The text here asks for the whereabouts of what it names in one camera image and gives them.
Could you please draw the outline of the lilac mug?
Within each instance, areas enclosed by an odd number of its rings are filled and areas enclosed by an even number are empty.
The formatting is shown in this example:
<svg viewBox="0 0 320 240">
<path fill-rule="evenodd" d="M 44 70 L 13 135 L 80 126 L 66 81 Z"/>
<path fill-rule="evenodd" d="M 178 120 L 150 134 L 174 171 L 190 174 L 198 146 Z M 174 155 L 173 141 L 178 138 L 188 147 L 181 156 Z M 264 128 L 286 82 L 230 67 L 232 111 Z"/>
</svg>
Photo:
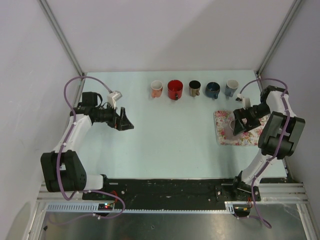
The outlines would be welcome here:
<svg viewBox="0 0 320 240">
<path fill-rule="evenodd" d="M 236 121 L 235 120 L 232 120 L 232 121 L 229 122 L 229 128 L 230 128 L 231 131 L 234 131 L 235 125 L 236 125 Z"/>
</svg>

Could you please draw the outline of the grey mug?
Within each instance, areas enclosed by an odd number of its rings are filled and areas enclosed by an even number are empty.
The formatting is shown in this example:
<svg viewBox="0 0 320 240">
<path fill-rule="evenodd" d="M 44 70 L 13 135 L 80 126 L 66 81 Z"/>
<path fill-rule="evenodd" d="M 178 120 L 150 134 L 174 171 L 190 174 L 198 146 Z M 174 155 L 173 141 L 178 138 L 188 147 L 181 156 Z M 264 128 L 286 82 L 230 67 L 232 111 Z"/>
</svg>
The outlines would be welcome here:
<svg viewBox="0 0 320 240">
<path fill-rule="evenodd" d="M 227 97 L 232 98 L 239 87 L 238 81 L 230 79 L 226 82 L 224 93 Z"/>
</svg>

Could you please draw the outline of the blue mug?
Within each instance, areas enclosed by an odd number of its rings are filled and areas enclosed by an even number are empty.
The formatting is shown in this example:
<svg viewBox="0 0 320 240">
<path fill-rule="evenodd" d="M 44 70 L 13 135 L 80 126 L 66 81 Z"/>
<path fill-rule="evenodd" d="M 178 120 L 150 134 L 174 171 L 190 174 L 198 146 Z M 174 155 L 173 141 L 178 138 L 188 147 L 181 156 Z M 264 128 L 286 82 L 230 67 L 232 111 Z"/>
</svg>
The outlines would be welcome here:
<svg viewBox="0 0 320 240">
<path fill-rule="evenodd" d="M 208 98 L 217 100 L 219 97 L 221 87 L 217 82 L 209 82 L 205 88 L 205 95 Z"/>
</svg>

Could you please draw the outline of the red mug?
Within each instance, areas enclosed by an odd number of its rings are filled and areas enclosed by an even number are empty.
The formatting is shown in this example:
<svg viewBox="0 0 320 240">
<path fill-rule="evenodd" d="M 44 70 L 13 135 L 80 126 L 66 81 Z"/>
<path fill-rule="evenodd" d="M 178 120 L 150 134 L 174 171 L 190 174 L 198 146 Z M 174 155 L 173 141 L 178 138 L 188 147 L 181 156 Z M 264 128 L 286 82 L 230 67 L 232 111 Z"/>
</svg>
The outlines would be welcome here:
<svg viewBox="0 0 320 240">
<path fill-rule="evenodd" d="M 167 94 L 171 100 L 177 101 L 183 93 L 183 83 L 178 79 L 173 79 L 167 84 Z"/>
</svg>

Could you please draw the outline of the brown patterned mug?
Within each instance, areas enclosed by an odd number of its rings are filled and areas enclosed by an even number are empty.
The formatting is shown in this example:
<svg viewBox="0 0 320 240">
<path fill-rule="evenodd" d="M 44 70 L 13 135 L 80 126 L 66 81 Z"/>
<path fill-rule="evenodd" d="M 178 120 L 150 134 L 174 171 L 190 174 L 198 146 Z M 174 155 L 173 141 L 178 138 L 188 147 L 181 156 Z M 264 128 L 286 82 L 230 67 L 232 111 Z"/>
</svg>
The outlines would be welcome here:
<svg viewBox="0 0 320 240">
<path fill-rule="evenodd" d="M 189 94 L 191 97 L 196 97 L 200 95 L 201 83 L 197 80 L 192 80 L 189 82 Z"/>
</svg>

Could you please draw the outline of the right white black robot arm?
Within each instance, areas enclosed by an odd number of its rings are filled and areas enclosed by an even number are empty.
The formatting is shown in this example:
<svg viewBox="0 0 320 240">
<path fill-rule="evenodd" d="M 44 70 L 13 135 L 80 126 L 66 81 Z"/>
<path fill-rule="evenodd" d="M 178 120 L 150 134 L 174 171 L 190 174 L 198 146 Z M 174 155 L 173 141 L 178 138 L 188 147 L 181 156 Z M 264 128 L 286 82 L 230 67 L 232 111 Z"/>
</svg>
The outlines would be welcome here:
<svg viewBox="0 0 320 240">
<path fill-rule="evenodd" d="M 236 109 L 233 114 L 234 136 L 256 129 L 261 126 L 261 118 L 268 116 L 258 139 L 257 155 L 233 180 L 232 197 L 241 201 L 255 193 L 264 171 L 273 161 L 294 153 L 306 121 L 293 113 L 287 89 L 271 85 L 260 94 L 260 104 Z"/>
</svg>

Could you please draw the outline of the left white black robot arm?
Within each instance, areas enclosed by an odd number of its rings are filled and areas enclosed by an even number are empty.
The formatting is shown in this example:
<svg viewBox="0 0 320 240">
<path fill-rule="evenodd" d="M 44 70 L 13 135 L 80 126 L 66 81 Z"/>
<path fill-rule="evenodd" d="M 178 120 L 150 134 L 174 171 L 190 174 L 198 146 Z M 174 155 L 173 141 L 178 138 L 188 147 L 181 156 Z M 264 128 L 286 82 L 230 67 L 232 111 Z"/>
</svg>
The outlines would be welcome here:
<svg viewBox="0 0 320 240">
<path fill-rule="evenodd" d="M 77 154 L 89 129 L 94 123 L 106 123 L 118 131 L 134 128 L 121 107 L 117 113 L 116 102 L 122 97 L 113 91 L 103 103 L 97 92 L 83 92 L 82 101 L 70 112 L 67 130 L 51 152 L 43 153 L 40 162 L 46 189 L 51 192 L 77 192 L 93 190 L 99 199 L 107 199 L 111 187 L 104 183 L 104 176 L 88 175 Z"/>
</svg>

